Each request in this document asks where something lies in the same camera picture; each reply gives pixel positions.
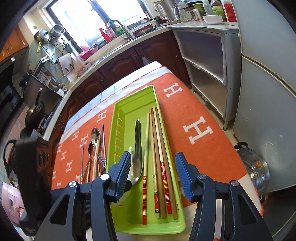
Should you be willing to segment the green plastic utensil tray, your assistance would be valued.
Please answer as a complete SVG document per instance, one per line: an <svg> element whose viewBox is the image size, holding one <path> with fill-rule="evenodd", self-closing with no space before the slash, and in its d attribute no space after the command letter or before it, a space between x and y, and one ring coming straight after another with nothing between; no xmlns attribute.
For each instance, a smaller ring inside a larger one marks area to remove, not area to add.
<svg viewBox="0 0 296 241"><path fill-rule="evenodd" d="M117 232L132 235L172 235L183 232L186 227L179 179L162 116L159 117L158 123L161 125L168 155L178 218L174 219L171 214L168 214L166 218L156 218L152 149L150 146L145 146L145 141L151 139L150 134L147 133L147 115L153 107L156 107L158 111L161 110L155 88L150 85L118 101L113 109L107 168L110 169L112 165L118 163L125 151L131 151L133 154L138 153L143 160L147 159L147 223L145 225L142 223L143 178L140 177L117 203L111 205L113 223Z"/></svg>

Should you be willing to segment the light chopstick striped end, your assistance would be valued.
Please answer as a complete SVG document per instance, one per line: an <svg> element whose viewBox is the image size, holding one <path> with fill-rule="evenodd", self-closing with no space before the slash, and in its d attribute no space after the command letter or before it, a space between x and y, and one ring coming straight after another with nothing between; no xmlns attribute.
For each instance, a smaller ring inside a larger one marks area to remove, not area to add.
<svg viewBox="0 0 296 241"><path fill-rule="evenodd" d="M100 139L101 135L99 134L98 138L95 139L95 157L94 157L94 163L93 163L93 173L92 173L92 181L94 181L100 174L100 168L99 168L99 148L100 148Z"/></svg>

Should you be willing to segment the orange H-pattern cloth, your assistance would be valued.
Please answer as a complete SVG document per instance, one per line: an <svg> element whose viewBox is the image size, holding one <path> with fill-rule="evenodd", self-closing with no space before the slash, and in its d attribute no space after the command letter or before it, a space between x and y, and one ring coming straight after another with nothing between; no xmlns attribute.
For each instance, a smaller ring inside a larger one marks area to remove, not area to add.
<svg viewBox="0 0 296 241"><path fill-rule="evenodd" d="M70 118L58 145L52 188L63 188L67 181L78 178L80 147L90 142L93 127L104 126L109 134L114 104L149 85L156 91L171 153L182 152L190 164L213 180L237 180L263 212L257 190L225 133L184 83L158 62L119 80Z"/></svg>

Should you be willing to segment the pale chopstick red end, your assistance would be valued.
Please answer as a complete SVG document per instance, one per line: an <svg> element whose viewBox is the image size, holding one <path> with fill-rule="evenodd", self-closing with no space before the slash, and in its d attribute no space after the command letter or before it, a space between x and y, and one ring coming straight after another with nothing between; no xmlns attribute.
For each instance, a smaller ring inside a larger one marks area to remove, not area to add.
<svg viewBox="0 0 296 241"><path fill-rule="evenodd" d="M147 113L147 123L145 128L145 148L144 148L144 172L142 183L142 224L147 224L147 164L149 152L149 119L150 113Z"/></svg>

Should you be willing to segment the steel steamer pot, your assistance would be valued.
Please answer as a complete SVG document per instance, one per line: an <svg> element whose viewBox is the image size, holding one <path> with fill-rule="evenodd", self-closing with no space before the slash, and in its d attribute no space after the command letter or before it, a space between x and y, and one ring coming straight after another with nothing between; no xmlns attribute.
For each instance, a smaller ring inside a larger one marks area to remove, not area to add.
<svg viewBox="0 0 296 241"><path fill-rule="evenodd" d="M246 142L238 142L236 149L243 164L248 172L248 175L256 188L259 195L262 195L268 185L270 179L270 171L267 162L253 149L250 149Z"/></svg>

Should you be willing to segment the steel sink faucet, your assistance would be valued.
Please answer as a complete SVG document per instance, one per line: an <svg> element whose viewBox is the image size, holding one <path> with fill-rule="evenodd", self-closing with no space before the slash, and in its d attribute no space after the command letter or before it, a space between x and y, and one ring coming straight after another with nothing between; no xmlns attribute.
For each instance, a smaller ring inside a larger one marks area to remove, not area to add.
<svg viewBox="0 0 296 241"><path fill-rule="evenodd" d="M116 36L123 37L126 41L131 41L133 38L124 25L118 20L109 20L107 25L112 29Z"/></svg>

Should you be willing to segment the bamboo chopstick black marks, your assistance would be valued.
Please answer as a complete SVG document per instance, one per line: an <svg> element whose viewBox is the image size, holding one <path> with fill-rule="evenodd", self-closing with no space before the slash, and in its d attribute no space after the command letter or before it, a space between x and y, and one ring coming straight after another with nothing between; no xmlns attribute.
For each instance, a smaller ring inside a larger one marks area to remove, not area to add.
<svg viewBox="0 0 296 241"><path fill-rule="evenodd" d="M153 164L153 174L152 179L154 183L154 211L155 217L160 218L160 207L159 207L159 192L158 192L158 178L157 178L157 165L156 165L156 154L154 149L154 134L152 128L152 110L150 110L150 128L151 128L151 149L152 149L152 164Z"/></svg>

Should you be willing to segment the steel fork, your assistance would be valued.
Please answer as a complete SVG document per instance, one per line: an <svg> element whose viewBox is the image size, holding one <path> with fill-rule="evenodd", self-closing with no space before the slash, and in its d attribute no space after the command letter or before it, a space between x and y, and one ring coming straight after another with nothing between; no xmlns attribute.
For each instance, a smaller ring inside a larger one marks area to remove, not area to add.
<svg viewBox="0 0 296 241"><path fill-rule="evenodd" d="M99 154L97 154L97 167L98 167L98 176L105 173L105 161L102 158L102 156L100 156Z"/></svg>

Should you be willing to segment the steel electric kettle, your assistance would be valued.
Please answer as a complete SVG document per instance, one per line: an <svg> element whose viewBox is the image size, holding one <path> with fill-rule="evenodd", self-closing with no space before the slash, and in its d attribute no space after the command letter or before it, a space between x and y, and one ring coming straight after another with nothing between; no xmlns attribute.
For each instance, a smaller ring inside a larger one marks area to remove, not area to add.
<svg viewBox="0 0 296 241"><path fill-rule="evenodd" d="M155 1L154 7L161 19L170 23L179 20L178 15L175 13L176 2L174 0Z"/></svg>

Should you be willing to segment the grey metal cabinet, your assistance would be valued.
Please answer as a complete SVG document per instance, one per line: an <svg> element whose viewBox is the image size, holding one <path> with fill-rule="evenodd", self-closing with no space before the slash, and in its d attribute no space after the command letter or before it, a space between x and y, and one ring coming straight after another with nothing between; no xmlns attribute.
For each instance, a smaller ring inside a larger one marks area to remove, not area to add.
<svg viewBox="0 0 296 241"><path fill-rule="evenodd" d="M238 27L186 22L169 28L177 40L193 89L219 113L226 130L236 117L240 94Z"/></svg>

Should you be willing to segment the black wok pan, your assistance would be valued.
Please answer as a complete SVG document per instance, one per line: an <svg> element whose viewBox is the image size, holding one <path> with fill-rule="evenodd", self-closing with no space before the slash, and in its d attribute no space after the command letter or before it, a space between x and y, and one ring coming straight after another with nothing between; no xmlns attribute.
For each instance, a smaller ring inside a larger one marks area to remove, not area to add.
<svg viewBox="0 0 296 241"><path fill-rule="evenodd" d="M26 125L25 129L28 132L37 130L40 122L42 121L45 115L45 104L43 101L40 101L42 90L43 90L42 88L39 89L35 103L27 111L27 115L25 119L25 125Z"/></svg>

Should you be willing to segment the large steel spoon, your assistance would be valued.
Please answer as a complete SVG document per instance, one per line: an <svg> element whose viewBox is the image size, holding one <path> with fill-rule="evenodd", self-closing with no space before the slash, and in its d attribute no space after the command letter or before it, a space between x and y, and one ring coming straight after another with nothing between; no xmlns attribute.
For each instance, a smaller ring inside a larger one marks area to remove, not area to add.
<svg viewBox="0 0 296 241"><path fill-rule="evenodd" d="M141 143L141 123L135 122L135 152L131 164L131 184L135 185L142 174L142 143Z"/></svg>

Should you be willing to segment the white bowl on cabinet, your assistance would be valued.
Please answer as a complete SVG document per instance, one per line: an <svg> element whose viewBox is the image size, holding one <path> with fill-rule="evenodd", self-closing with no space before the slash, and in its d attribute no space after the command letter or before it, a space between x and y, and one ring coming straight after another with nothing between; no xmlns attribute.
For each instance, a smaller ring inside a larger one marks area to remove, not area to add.
<svg viewBox="0 0 296 241"><path fill-rule="evenodd" d="M204 21L209 25L221 24L223 23L223 18L221 15L204 15Z"/></svg>

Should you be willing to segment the twisted steel chopstick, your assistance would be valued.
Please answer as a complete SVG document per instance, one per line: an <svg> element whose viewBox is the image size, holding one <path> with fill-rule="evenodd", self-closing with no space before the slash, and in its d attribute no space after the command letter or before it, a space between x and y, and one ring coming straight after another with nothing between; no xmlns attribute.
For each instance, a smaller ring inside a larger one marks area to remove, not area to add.
<svg viewBox="0 0 296 241"><path fill-rule="evenodd" d="M104 169L106 170L107 160L106 160L106 147L105 147L105 131L104 124L102 124L102 157L104 159Z"/></svg>

